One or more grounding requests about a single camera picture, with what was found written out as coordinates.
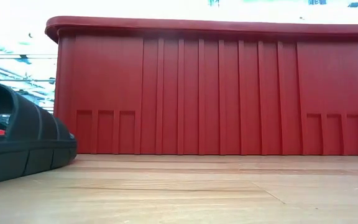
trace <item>wood grain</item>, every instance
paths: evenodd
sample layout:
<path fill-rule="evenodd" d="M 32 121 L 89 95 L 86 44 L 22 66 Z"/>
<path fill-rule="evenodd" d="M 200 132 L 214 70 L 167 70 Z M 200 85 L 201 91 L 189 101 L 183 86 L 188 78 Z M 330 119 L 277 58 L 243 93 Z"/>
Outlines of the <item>wood grain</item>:
<path fill-rule="evenodd" d="M 358 223 L 358 157 L 79 155 L 0 183 L 0 223 Z"/>

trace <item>black slide sandal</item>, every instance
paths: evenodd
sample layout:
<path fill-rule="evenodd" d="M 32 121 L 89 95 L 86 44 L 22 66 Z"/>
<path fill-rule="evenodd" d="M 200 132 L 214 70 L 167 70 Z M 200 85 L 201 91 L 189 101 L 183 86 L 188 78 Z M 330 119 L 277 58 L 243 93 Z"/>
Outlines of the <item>black slide sandal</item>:
<path fill-rule="evenodd" d="M 0 114 L 10 114 L 0 136 L 0 182 L 59 168 L 75 158 L 76 140 L 66 126 L 1 84 Z"/>

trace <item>bin rim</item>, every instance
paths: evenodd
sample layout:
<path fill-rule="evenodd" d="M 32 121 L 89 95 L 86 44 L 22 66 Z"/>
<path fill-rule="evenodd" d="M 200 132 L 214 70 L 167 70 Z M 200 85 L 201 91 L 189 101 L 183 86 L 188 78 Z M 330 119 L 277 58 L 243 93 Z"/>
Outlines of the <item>bin rim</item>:
<path fill-rule="evenodd" d="M 56 16 L 47 21 L 45 33 L 56 43 L 62 29 L 182 30 L 212 33 L 295 35 L 358 38 L 358 24 L 291 24 L 272 22 L 194 21 L 178 19 L 133 19 L 112 17 Z"/>

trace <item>storage bin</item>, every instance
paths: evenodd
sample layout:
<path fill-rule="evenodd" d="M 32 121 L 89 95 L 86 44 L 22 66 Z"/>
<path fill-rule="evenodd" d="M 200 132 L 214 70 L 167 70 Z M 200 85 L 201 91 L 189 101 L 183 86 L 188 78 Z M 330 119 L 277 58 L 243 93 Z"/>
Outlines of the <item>storage bin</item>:
<path fill-rule="evenodd" d="M 358 25 L 54 17 L 79 153 L 358 155 Z"/>

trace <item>vertical ridge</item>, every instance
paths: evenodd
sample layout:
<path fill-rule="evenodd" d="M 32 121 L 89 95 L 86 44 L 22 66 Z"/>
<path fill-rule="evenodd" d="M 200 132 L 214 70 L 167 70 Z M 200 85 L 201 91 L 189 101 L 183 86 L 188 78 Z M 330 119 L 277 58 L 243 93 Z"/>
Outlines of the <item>vertical ridge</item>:
<path fill-rule="evenodd" d="M 261 140 L 261 155 L 265 154 L 266 143 L 263 141 L 265 135 L 264 127 L 264 96 L 262 91 L 262 80 L 264 78 L 264 43 L 258 42 L 258 76 L 259 76 L 259 108 L 260 108 L 260 140 Z"/>
<path fill-rule="evenodd" d="M 349 143 L 347 142 L 346 113 L 341 114 L 341 122 L 342 122 L 342 152 L 341 152 L 341 155 L 347 156 L 347 155 L 349 155 Z"/>
<path fill-rule="evenodd" d="M 71 116 L 71 123 L 72 128 L 71 133 L 74 134 L 74 136 L 77 134 L 77 122 L 78 122 L 78 110 L 75 110 L 74 108 L 70 108 L 71 114 L 74 116 Z"/>
<path fill-rule="evenodd" d="M 323 141 L 323 151 L 322 155 L 328 155 L 327 153 L 327 114 L 322 113 L 321 114 L 321 140 Z"/>
<path fill-rule="evenodd" d="M 247 123 L 246 123 L 246 67 L 244 41 L 239 40 L 239 98 L 240 98 L 240 138 L 241 138 L 241 155 L 247 154 Z"/>
<path fill-rule="evenodd" d="M 70 64 L 68 65 L 68 67 L 69 68 L 67 68 L 67 69 L 69 69 L 71 72 L 73 72 L 73 73 L 76 73 L 77 71 L 76 71 L 76 66 L 74 66 L 74 62 L 76 61 L 76 55 L 79 55 L 78 53 L 80 53 L 80 52 L 78 52 L 78 46 L 80 45 L 80 44 L 78 44 L 78 43 L 76 43 L 76 37 L 72 37 L 74 40 L 73 40 L 73 43 L 72 43 L 72 45 L 73 45 L 73 56 L 72 56 L 72 58 L 71 58 L 71 61 L 70 61 Z M 71 82 L 70 82 L 71 80 L 69 80 L 69 85 L 68 85 L 68 90 L 65 90 L 65 91 L 67 91 L 67 92 L 69 92 L 69 94 L 68 95 L 71 95 L 71 94 L 74 94 L 74 92 L 75 92 L 75 88 L 76 88 L 76 85 L 72 85 L 71 84 Z M 56 98 L 61 98 L 60 97 L 60 94 L 59 95 L 57 95 L 58 93 L 56 93 L 55 92 L 55 99 Z M 68 126 L 68 128 L 70 128 L 70 127 L 73 127 L 73 134 L 76 134 L 75 132 L 76 132 L 76 122 L 77 122 L 77 117 L 76 116 L 70 116 L 70 114 L 77 114 L 77 110 L 76 110 L 76 107 L 77 107 L 77 105 L 76 105 L 76 101 L 73 99 L 73 98 L 70 98 L 70 100 L 68 100 L 68 105 L 66 105 L 67 106 L 67 108 L 68 108 L 68 110 L 69 110 L 69 112 L 71 112 L 71 113 L 67 113 L 66 114 L 66 119 L 67 119 L 67 126 Z"/>
<path fill-rule="evenodd" d="M 224 58 L 224 40 L 218 42 L 219 62 L 219 122 L 220 122 L 220 155 L 226 154 L 226 68 Z"/>
<path fill-rule="evenodd" d="M 138 99 L 138 107 L 135 112 L 135 143 L 134 154 L 140 154 L 140 140 L 142 139 L 142 99 L 143 99 L 143 67 L 144 67 L 144 39 L 142 39 L 142 65 L 140 65 L 140 94 Z"/>
<path fill-rule="evenodd" d="M 302 149 L 301 154 L 305 155 L 305 147 L 306 147 L 306 114 L 305 109 L 303 108 L 303 102 L 302 102 L 302 76 L 300 73 L 300 65 L 299 65 L 299 47 L 298 43 L 295 43 L 295 53 L 296 53 L 296 75 L 298 77 L 298 94 L 299 94 L 299 112 L 300 112 L 300 118 L 301 118 L 301 142 L 302 142 Z"/>
<path fill-rule="evenodd" d="M 120 111 L 114 110 L 112 114 L 112 153 L 119 153 L 119 117 Z"/>
<path fill-rule="evenodd" d="M 61 60 L 63 58 L 62 48 L 64 39 L 61 39 L 61 44 L 58 45 L 57 50 L 57 64 L 56 64 L 56 82 L 55 82 L 55 101 L 53 103 L 53 115 L 56 117 L 60 116 L 60 89 L 61 89 L 61 81 L 60 75 L 62 73 L 62 63 Z"/>
<path fill-rule="evenodd" d="M 69 73 L 72 73 L 72 72 L 74 72 L 74 67 L 75 67 L 75 62 L 76 62 L 76 57 L 77 57 L 77 54 L 75 53 L 75 51 L 76 51 L 76 46 L 78 45 L 77 43 L 76 43 L 76 36 L 74 35 L 74 36 L 71 36 L 70 37 L 70 41 L 69 41 L 69 43 L 70 43 L 70 47 L 72 47 L 73 48 L 73 50 L 74 50 L 74 54 L 70 57 L 70 59 L 71 60 L 69 60 L 68 61 L 68 71 L 70 71 Z M 68 77 L 69 77 L 69 79 L 67 80 L 67 82 L 68 82 L 68 85 L 67 85 L 67 87 L 66 87 L 66 90 L 65 90 L 65 92 L 69 92 L 69 94 L 68 95 L 71 95 L 72 93 L 73 93 L 73 82 L 72 82 L 72 76 L 71 75 L 67 75 Z M 67 101 L 67 103 L 68 103 L 68 105 L 66 105 L 66 107 L 67 108 L 72 108 L 73 107 L 73 105 L 74 105 L 74 103 L 73 103 L 73 99 L 72 98 L 69 98 L 70 100 L 68 100 Z M 65 117 L 66 117 L 66 120 L 68 121 L 69 120 L 69 117 L 71 116 L 71 114 L 70 113 L 66 113 L 66 115 L 65 115 Z"/>
<path fill-rule="evenodd" d="M 178 155 L 184 154 L 185 140 L 185 41 L 178 43 Z"/>
<path fill-rule="evenodd" d="M 205 155 L 205 57 L 204 40 L 198 41 L 198 154 Z"/>
<path fill-rule="evenodd" d="M 287 126 L 287 119 L 285 116 L 285 109 L 286 107 L 286 101 L 285 101 L 285 95 L 284 95 L 284 83 L 285 83 L 285 77 L 284 77 L 284 50 L 283 50 L 283 43 L 278 42 L 277 43 L 277 75 L 278 75 L 278 92 L 279 92 L 279 107 L 280 107 L 280 126 L 281 126 L 281 155 L 287 154 L 285 151 L 288 148 L 287 147 L 287 141 L 285 139 L 285 133 L 288 132 L 288 126 Z"/>
<path fill-rule="evenodd" d="M 91 127 L 91 149 L 92 154 L 98 153 L 98 110 L 92 110 L 92 127 Z"/>
<path fill-rule="evenodd" d="M 155 153 L 162 154 L 162 115 L 163 115 L 163 63 L 164 39 L 158 39 L 157 53 L 157 116 L 155 130 Z"/>

